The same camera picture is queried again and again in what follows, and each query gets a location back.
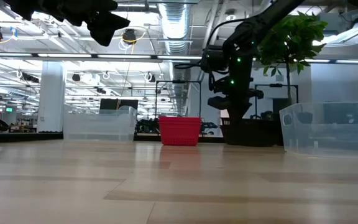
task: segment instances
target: pillar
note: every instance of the pillar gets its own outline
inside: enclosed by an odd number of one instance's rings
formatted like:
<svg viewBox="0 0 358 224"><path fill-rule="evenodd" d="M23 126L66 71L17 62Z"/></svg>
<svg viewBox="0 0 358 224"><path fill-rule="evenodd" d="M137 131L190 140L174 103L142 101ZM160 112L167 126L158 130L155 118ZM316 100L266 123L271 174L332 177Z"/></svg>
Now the pillar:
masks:
<svg viewBox="0 0 358 224"><path fill-rule="evenodd" d="M42 65L37 132L63 131L67 72L62 62Z"/></svg>

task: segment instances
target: green leaves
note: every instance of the green leaves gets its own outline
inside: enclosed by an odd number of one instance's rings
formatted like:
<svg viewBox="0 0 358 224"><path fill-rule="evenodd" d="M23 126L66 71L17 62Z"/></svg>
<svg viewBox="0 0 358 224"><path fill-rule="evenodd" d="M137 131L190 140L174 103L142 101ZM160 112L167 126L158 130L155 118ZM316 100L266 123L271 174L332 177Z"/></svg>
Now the green leaves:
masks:
<svg viewBox="0 0 358 224"><path fill-rule="evenodd" d="M300 42L302 41L302 38L298 35L292 37L291 39L292 39L292 41L294 41L297 44L300 44Z"/></svg>
<svg viewBox="0 0 358 224"><path fill-rule="evenodd" d="M270 66L266 66L265 69L264 69L264 74L267 73L267 71L269 70Z"/></svg>
<svg viewBox="0 0 358 224"><path fill-rule="evenodd" d="M297 70L298 70L298 75L301 73L301 71L303 70L303 69L305 69L305 67L302 65L302 63L298 63L297 65Z"/></svg>
<svg viewBox="0 0 358 224"><path fill-rule="evenodd" d="M279 63L294 65L300 73L310 66L305 60L317 56L323 49L324 45L313 46L313 41L324 39L323 30L327 23L319 21L315 15L298 13L299 16L287 16L276 24L259 44L257 60L264 66L264 75L270 68L271 76L281 75L277 67Z"/></svg>
<svg viewBox="0 0 358 224"><path fill-rule="evenodd" d="M276 73L277 73L277 68L274 68L274 69L272 70L271 77L273 77Z"/></svg>
<svg viewBox="0 0 358 224"><path fill-rule="evenodd" d="M300 62L303 66L310 67L310 64L307 61Z"/></svg>

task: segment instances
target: transparent storage container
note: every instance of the transparent storage container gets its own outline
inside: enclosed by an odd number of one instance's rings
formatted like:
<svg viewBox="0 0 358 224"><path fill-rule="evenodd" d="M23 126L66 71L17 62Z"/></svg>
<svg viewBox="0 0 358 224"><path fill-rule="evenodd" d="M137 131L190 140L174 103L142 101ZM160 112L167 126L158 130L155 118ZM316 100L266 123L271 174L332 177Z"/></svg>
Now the transparent storage container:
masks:
<svg viewBox="0 0 358 224"><path fill-rule="evenodd" d="M130 106L64 116L64 140L133 141L137 111Z"/></svg>
<svg viewBox="0 0 358 224"><path fill-rule="evenodd" d="M358 157L358 103L301 103L280 111L287 152Z"/></svg>

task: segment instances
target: red basket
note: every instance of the red basket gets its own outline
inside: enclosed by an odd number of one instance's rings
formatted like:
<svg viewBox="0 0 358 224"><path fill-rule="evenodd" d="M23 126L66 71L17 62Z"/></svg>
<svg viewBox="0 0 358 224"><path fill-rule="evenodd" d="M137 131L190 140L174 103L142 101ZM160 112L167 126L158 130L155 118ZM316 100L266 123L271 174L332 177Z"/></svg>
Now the red basket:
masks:
<svg viewBox="0 0 358 224"><path fill-rule="evenodd" d="M195 146L201 129L201 118L160 117L162 144L168 146Z"/></svg>

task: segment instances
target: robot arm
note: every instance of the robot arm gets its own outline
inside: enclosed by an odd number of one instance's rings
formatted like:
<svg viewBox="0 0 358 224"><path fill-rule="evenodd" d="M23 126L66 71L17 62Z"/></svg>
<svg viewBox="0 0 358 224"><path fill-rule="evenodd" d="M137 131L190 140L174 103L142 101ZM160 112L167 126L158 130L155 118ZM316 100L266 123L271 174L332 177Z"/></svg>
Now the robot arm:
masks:
<svg viewBox="0 0 358 224"><path fill-rule="evenodd" d="M259 15L244 19L223 46L208 45L203 53L200 67L209 73L209 89L215 93L222 92L225 98L216 96L208 104L219 110L227 110L236 123L242 119L252 104L251 97L263 98L261 91L249 88L252 62L257 47L268 31L280 20L289 15L304 0L272 0L272 4ZM358 0L349 0L358 7ZM225 71L229 75L214 81L213 72Z"/></svg>
<svg viewBox="0 0 358 224"><path fill-rule="evenodd" d="M112 0L4 0L12 11L24 19L43 12L63 22L66 19L74 26L86 22L92 38L100 45L108 46L118 29L129 26L130 21L110 13L118 4Z"/></svg>

